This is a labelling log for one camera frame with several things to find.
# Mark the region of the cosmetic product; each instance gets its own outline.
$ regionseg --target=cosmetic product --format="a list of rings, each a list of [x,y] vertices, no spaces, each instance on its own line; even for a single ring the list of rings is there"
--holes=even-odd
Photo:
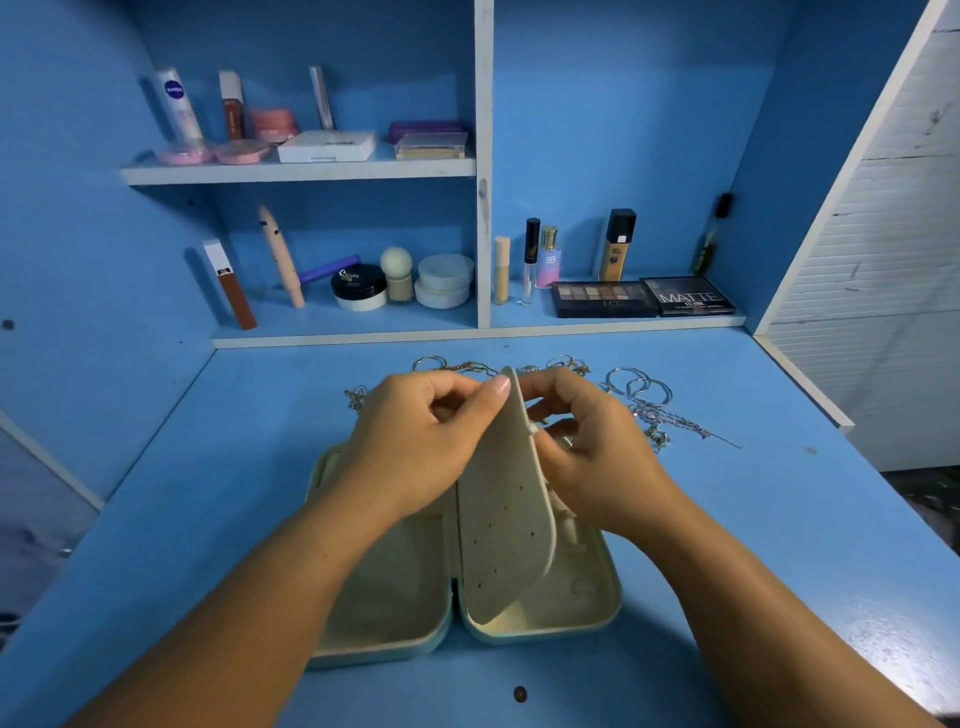
[[[634,238],[636,213],[631,209],[618,208],[610,212],[607,223],[607,239],[600,263],[600,280],[620,280],[627,249]]]
[[[430,255],[420,261],[417,273],[432,291],[456,291],[473,283],[473,261],[458,253]]]
[[[408,133],[464,133],[467,125],[462,121],[394,121],[387,131],[387,141],[396,144]]]
[[[408,133],[394,145],[397,159],[463,159],[465,133]]]
[[[540,259],[537,261],[537,287],[549,288],[560,280],[560,248],[557,247],[557,227],[543,226]]]
[[[713,254],[716,253],[716,243],[713,238],[720,228],[720,221],[730,215],[730,208],[733,205],[733,195],[731,192],[724,192],[717,200],[717,206],[713,210],[713,220],[710,223],[709,230],[704,235],[704,244],[700,251],[693,257],[693,265],[690,266],[690,273],[694,276],[702,276],[707,272],[710,263],[713,261]]]
[[[533,305],[534,280],[537,276],[537,249],[540,246],[540,220],[527,220],[527,237],[523,244],[523,293],[520,305]]]
[[[197,123],[197,115],[190,106],[190,99],[183,89],[177,69],[162,68],[156,72],[156,77],[163,88],[163,98],[167,100],[167,106],[173,113],[177,129],[180,130],[180,138],[184,141],[203,139],[204,135],[200,131],[200,124]]]
[[[657,302],[642,283],[564,280],[551,286],[560,319],[649,319]]]
[[[366,161],[376,149],[374,132],[323,132],[298,134],[276,150],[282,162]]]
[[[317,114],[320,116],[320,126],[326,132],[336,132],[337,125],[333,122],[333,111],[330,109],[330,96],[326,91],[324,70],[318,65],[310,66],[310,83],[313,84],[313,98],[317,101]]]
[[[280,232],[280,227],[267,206],[260,203],[257,211],[260,215],[260,227],[267,238],[267,245],[270,246],[270,254],[274,257],[274,263],[276,263],[276,268],[280,272],[283,287],[290,294],[290,301],[294,308],[303,308],[305,301],[303,300],[303,292],[300,290],[300,279],[297,278],[297,269],[290,257],[290,251],[287,250],[287,242],[283,239],[283,233]]]
[[[414,260],[402,248],[387,248],[380,256],[380,267],[387,276],[387,297],[395,303],[414,298],[414,278],[410,274]]]
[[[510,300],[510,238],[497,235],[493,249],[493,302],[503,305]]]
[[[213,154],[221,164],[257,164],[270,154],[271,146],[258,139],[239,139],[218,144]]]
[[[306,273],[300,273],[297,275],[297,278],[300,279],[300,283],[312,283],[314,280],[320,280],[326,278],[327,276],[336,273],[342,268],[349,268],[351,265],[356,265],[360,262],[359,255],[349,255],[347,257],[342,257],[339,260],[334,260],[331,263],[326,263],[325,265],[320,266],[319,268],[314,268],[309,270]]]
[[[164,164],[184,166],[203,164],[213,160],[213,148],[205,141],[175,141],[166,147],[154,150],[156,158]]]
[[[654,295],[661,316],[721,316],[736,311],[720,291],[699,276],[642,280]]]
[[[462,288],[448,288],[437,291],[425,286],[423,279],[418,279],[414,283],[414,291],[417,293],[417,302],[427,308],[456,308],[458,305],[466,303],[470,297],[469,284]]]
[[[244,138],[243,89],[240,87],[240,74],[236,71],[220,72],[220,98],[224,101],[227,138],[233,141]]]
[[[387,302],[387,277],[378,266],[357,263],[330,279],[333,295],[347,311],[373,311]]]
[[[224,252],[224,246],[221,245],[219,240],[207,240],[204,242],[204,250],[206,256],[210,259],[210,265],[217,272],[217,280],[220,281],[220,287],[224,289],[224,293],[227,295],[227,300],[233,308],[233,315],[237,317],[240,328],[244,331],[256,328],[256,318],[253,316],[250,304],[247,303],[247,297],[243,293],[240,281],[233,273],[233,266],[230,265],[227,254]]]
[[[289,109],[253,109],[250,116],[256,138],[270,144],[282,144],[300,133],[297,119]]]

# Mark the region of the forearm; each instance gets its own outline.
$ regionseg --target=forearm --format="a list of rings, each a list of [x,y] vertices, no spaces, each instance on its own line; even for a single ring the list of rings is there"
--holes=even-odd
[[[272,725],[353,567],[389,527],[334,488],[250,553],[68,725]]]
[[[676,592],[743,726],[936,726],[679,489],[634,542]]]

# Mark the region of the perfume bottle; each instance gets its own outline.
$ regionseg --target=perfume bottle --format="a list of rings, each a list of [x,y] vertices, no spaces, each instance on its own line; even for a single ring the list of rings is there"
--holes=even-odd
[[[537,250],[540,247],[540,220],[527,220],[527,238],[523,245],[523,294],[520,305],[533,305],[534,280],[537,276]]]
[[[540,260],[537,261],[537,287],[549,288],[560,280],[560,249],[557,247],[557,226],[543,226],[543,241],[540,243]]]

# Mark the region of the makeup stick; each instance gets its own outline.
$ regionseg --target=makeup stick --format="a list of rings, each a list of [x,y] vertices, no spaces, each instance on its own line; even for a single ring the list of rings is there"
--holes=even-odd
[[[237,317],[240,328],[249,331],[256,328],[256,318],[250,310],[250,304],[247,303],[247,297],[244,296],[243,288],[240,287],[240,281],[233,273],[233,266],[227,259],[224,252],[224,246],[217,239],[206,240],[204,242],[206,256],[210,259],[210,265],[217,272],[217,280],[220,281],[220,287],[227,294],[227,300],[233,308],[233,315]]]
[[[260,203],[258,211],[260,213],[260,227],[263,228],[263,234],[267,237],[267,245],[270,246],[270,253],[274,257],[274,263],[276,263],[276,268],[280,272],[283,287],[290,294],[290,301],[294,308],[303,308],[306,302],[303,300],[303,292],[300,290],[297,269],[290,257],[290,251],[287,250],[287,241],[283,239],[283,233],[280,232],[280,227],[274,216],[270,214],[267,206]]]

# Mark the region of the right hand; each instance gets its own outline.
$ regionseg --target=right hand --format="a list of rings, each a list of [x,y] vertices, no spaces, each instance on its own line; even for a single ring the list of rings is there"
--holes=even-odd
[[[578,517],[636,540],[683,498],[616,397],[561,368],[521,376],[519,384],[524,400],[542,398],[527,410],[531,421],[573,415],[542,429],[534,443],[543,476]],[[572,450],[554,439],[564,435]]]

